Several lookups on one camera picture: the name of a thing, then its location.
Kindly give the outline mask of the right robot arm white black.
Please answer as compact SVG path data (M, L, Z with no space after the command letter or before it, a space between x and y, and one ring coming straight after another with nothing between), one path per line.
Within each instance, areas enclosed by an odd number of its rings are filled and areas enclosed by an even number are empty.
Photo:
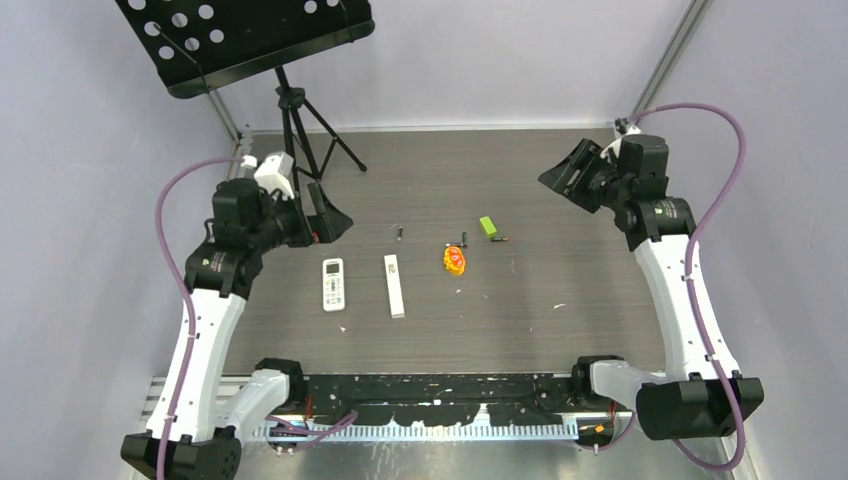
M610 209L647 281L664 346L665 368L652 373L618 355L581 356L571 397L584 410L607 400L633 410L652 440L727 437L731 404L748 418L763 402L727 348L699 272L695 217L667 194L669 148L658 136L626 135L607 147L584 138L539 182L589 213Z

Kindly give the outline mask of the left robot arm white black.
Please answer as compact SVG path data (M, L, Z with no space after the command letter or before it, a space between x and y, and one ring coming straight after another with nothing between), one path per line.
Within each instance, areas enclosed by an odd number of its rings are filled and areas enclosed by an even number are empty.
M149 479L232 479L247 439L275 410L298 412L308 397L299 362L265 358L225 404L218 389L235 328L263 257L287 246L338 240L354 222L328 199L320 183L299 195L239 178L212 196L207 236L176 280L183 297L180 337L160 399L141 433L127 435L120 456Z

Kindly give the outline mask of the long white remote control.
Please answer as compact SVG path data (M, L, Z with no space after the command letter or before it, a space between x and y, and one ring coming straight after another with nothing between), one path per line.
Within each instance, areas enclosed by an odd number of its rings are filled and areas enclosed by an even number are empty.
M396 254L384 256L384 271L387 282L390 314L393 319L405 317L405 307Z

